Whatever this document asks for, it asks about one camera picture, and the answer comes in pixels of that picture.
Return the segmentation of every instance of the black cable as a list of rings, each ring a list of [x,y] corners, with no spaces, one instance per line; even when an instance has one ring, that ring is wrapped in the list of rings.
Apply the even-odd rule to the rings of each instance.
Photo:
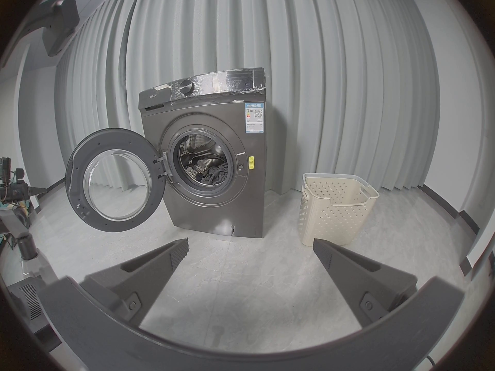
[[[430,357],[430,356],[426,356],[426,358],[428,360],[430,360],[430,363],[432,364],[432,366],[434,367],[435,366],[435,362],[433,361],[433,359]]]

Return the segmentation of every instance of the washing machine drum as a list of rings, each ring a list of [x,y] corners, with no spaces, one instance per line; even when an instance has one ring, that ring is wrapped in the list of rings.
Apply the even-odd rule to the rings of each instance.
[[[214,187],[226,182],[229,163],[222,146],[214,139],[199,133],[188,134],[174,151],[179,168],[195,185]]]

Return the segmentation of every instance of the washing machine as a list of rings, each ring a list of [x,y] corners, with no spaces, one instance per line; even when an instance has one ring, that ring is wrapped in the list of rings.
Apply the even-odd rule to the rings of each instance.
[[[103,129],[73,151],[65,177],[71,206],[87,224],[120,232],[145,221],[163,197],[175,226],[262,237],[265,102],[262,68],[201,74],[142,91],[144,138],[127,129]],[[118,160],[103,163],[108,157]],[[121,207],[119,193],[109,196],[112,204],[104,209],[97,199],[107,187],[96,186],[93,194],[92,188],[98,175],[119,187],[115,182],[124,173],[115,166],[126,161],[142,171],[146,185],[139,188],[146,190],[138,207],[117,216],[111,212]]]
[[[139,94],[145,138],[161,152],[175,226],[260,238],[266,166],[264,69],[172,81]]]

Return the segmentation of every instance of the gray curtain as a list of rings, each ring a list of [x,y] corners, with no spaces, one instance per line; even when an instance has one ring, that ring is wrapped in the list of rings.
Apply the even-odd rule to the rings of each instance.
[[[267,80],[267,189],[300,189],[306,172],[423,184],[439,91],[413,0],[107,0],[57,67],[62,155],[100,128],[143,134],[141,90],[254,66]]]

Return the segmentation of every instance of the laundry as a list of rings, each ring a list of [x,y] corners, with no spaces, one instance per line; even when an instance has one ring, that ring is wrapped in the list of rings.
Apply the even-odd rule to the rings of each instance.
[[[201,179],[201,183],[215,185],[224,182],[229,172],[229,164],[224,162],[219,166],[209,168]]]

